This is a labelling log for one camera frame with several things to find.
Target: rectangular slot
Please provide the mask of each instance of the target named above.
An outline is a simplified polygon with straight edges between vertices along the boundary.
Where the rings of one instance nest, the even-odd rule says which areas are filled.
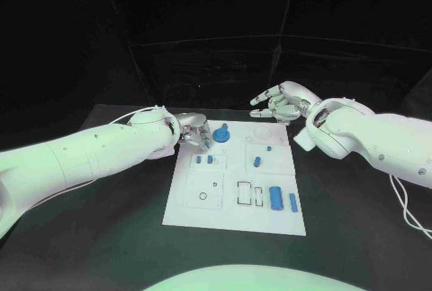
[[[256,207],[263,206],[263,190],[261,187],[255,188],[255,205]]]
[[[238,182],[236,186],[238,186],[238,190],[239,190],[236,203],[240,205],[252,205],[250,183],[249,182]]]

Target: black table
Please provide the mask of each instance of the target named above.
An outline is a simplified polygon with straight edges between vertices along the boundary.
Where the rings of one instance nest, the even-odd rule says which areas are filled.
[[[96,105],[82,129],[138,107]],[[246,111],[168,109],[209,119]],[[222,264],[286,267],[367,290],[430,290],[432,241],[402,218],[387,175],[358,154],[331,159],[294,143],[286,127],[307,236],[163,225],[176,157],[147,160],[30,210],[0,251],[0,290],[142,290],[189,270]],[[430,190],[405,184],[409,207],[432,227]]]

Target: robotic hand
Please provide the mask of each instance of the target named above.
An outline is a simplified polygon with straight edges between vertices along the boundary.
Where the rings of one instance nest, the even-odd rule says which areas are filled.
[[[115,122],[132,117],[127,125]],[[0,152],[0,238],[23,213],[60,193],[174,154],[176,143],[210,148],[206,116],[151,107],[53,141]]]
[[[335,159],[358,152],[370,165],[409,182],[432,188],[432,122],[396,114],[376,114],[351,99],[325,99],[295,82],[269,88],[252,101],[269,99],[252,117],[289,122],[305,117],[294,140],[304,150],[315,146]]]

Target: blue object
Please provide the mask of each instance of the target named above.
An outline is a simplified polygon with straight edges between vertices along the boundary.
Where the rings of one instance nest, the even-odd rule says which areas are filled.
[[[291,211],[297,212],[295,194],[289,193]]]
[[[253,162],[253,166],[255,166],[255,167],[259,167],[259,162],[261,162],[261,158],[256,157],[256,158],[255,158],[255,162]]]
[[[213,139],[217,143],[223,143],[229,140],[227,124],[223,124],[222,128],[213,132]]]
[[[284,210],[281,187],[274,186],[269,189],[269,202],[272,204],[272,210]]]

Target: dark wall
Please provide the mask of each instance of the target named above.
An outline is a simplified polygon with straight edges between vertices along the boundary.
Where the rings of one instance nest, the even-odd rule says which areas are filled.
[[[432,67],[428,0],[114,0],[157,103],[249,109],[285,80],[394,111]]]
[[[109,0],[0,0],[0,14],[0,150],[75,132],[95,104],[148,104]]]

